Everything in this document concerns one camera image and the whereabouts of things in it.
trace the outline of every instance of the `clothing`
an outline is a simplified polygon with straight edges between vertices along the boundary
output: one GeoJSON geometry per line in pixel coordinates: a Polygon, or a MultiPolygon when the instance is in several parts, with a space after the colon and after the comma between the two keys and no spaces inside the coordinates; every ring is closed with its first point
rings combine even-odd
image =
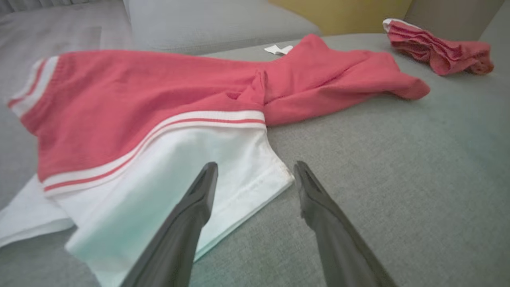
{"type": "Polygon", "coordinates": [[[491,46],[477,41],[448,41],[399,19],[382,23],[391,46],[417,61],[428,62],[438,75],[469,71],[485,75],[494,69],[490,59],[491,46]]]}
{"type": "Polygon", "coordinates": [[[121,283],[206,162],[219,177],[197,258],[285,190],[293,177],[266,125],[429,92],[390,54],[333,51],[314,35],[267,63],[93,51],[33,75],[9,106],[38,137],[40,192],[78,225],[67,249],[103,286],[121,283]]]}

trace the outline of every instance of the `red garment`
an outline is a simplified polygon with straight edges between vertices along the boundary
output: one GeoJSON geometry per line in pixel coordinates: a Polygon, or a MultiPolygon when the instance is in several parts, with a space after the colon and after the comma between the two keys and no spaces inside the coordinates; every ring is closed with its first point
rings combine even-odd
{"type": "Polygon", "coordinates": [[[400,72],[390,54],[330,50],[315,35],[272,62],[76,52],[38,63],[31,78],[9,107],[38,137],[45,191],[117,172],[163,122],[263,124],[263,118],[210,113],[256,110],[272,126],[333,113],[385,91],[409,100],[429,93],[423,81],[400,72]]]}
{"type": "Polygon", "coordinates": [[[464,70],[485,75],[494,69],[489,56],[491,46],[484,42],[448,41],[400,21],[390,22],[388,38],[395,49],[418,61],[430,63],[438,75],[464,70]]]}

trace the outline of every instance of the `wooden floor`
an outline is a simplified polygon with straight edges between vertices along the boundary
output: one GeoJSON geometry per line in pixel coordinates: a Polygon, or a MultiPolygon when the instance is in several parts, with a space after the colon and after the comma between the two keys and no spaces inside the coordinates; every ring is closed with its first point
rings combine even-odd
{"type": "Polygon", "coordinates": [[[19,90],[26,72],[42,57],[131,48],[131,26],[121,0],[7,14],[0,18],[0,97],[19,90]]]}

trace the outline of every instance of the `gray curtain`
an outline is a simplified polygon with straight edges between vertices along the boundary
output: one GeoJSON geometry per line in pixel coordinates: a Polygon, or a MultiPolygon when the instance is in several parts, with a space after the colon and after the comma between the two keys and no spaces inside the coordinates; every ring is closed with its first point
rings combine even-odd
{"type": "Polygon", "coordinates": [[[87,2],[89,0],[0,0],[0,14],[87,2]]]}

